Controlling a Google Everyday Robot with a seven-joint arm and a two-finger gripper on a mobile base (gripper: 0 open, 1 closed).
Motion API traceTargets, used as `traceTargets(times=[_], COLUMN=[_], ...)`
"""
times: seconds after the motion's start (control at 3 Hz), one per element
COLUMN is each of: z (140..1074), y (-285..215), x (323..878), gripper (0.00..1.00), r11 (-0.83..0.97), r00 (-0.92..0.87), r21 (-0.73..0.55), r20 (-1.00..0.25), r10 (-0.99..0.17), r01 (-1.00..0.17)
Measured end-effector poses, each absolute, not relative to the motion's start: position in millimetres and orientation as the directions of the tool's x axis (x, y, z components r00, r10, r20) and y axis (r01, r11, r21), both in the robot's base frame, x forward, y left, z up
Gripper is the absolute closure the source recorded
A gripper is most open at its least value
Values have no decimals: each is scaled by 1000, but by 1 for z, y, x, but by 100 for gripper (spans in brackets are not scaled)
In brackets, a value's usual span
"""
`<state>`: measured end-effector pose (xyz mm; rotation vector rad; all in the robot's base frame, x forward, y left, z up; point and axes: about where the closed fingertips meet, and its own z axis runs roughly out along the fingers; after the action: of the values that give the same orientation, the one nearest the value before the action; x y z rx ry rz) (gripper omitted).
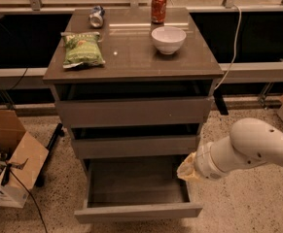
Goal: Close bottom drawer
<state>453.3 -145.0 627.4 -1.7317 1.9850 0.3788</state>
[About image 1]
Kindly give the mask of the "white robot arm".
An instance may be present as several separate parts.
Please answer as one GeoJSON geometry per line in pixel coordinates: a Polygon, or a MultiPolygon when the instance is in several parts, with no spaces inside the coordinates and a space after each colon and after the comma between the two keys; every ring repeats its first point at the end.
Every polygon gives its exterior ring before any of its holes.
{"type": "Polygon", "coordinates": [[[255,118],[237,121],[227,137],[199,146],[177,169],[179,179],[216,181],[235,170],[265,164],[283,168],[283,133],[255,118]]]}

